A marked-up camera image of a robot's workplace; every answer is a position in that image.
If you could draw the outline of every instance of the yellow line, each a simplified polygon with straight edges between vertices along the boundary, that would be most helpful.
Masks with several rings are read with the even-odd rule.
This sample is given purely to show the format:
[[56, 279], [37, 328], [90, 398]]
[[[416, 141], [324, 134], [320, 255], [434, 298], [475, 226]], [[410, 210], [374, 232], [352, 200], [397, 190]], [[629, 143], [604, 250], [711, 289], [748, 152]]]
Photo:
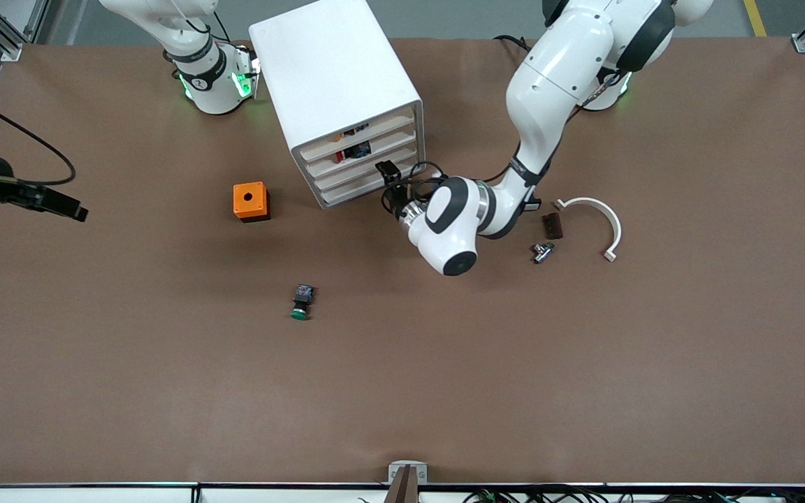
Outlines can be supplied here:
[[763, 18], [760, 17], [760, 9], [757, 9], [756, 0], [744, 0], [744, 8], [747, 9], [747, 17], [750, 18], [753, 34], [757, 37], [766, 37], [766, 27], [763, 26]]

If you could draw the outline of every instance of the white box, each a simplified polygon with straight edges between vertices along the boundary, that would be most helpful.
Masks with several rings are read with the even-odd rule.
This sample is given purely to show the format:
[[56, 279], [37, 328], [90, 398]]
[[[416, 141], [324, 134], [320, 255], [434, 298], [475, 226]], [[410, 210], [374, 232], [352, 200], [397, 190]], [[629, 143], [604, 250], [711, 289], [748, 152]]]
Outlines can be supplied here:
[[[378, 161], [409, 175], [425, 159], [421, 97], [365, 0], [319, 0], [249, 32], [288, 149], [324, 209], [383, 187]], [[367, 156], [336, 157], [364, 141]]]

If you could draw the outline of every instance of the orange cube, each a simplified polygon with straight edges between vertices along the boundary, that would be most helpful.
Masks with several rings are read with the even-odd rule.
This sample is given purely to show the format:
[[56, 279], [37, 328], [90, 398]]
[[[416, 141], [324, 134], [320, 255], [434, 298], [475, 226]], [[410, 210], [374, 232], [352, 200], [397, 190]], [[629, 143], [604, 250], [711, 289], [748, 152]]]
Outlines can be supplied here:
[[250, 182], [234, 186], [233, 203], [235, 216], [244, 223], [269, 220], [269, 191], [263, 182]]

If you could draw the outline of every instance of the brown tabletop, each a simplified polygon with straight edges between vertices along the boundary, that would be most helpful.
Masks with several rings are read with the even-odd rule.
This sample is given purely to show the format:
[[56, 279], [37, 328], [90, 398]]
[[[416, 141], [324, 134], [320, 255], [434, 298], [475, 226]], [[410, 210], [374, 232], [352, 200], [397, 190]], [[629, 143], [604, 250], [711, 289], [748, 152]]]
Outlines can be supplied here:
[[[489, 176], [517, 144], [497, 41], [394, 41], [428, 157]], [[0, 206], [0, 483], [805, 483], [805, 55], [674, 39], [622, 102], [569, 125], [543, 210], [442, 277], [377, 194], [320, 210], [268, 93], [186, 101], [158, 47], [24, 49], [0, 111], [79, 170], [79, 224]], [[0, 122], [0, 156], [57, 177]], [[262, 180], [274, 219], [242, 224]], [[563, 211], [595, 197], [623, 221]], [[290, 318], [297, 283], [319, 296]]]

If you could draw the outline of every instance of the orange box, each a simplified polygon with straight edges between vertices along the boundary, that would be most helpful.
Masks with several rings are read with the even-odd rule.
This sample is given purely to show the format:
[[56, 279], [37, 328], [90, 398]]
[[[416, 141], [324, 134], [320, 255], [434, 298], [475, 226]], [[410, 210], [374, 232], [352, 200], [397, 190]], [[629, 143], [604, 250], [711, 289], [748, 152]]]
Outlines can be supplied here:
[[269, 220], [269, 191], [263, 182], [237, 184], [233, 190], [235, 216], [244, 223]]

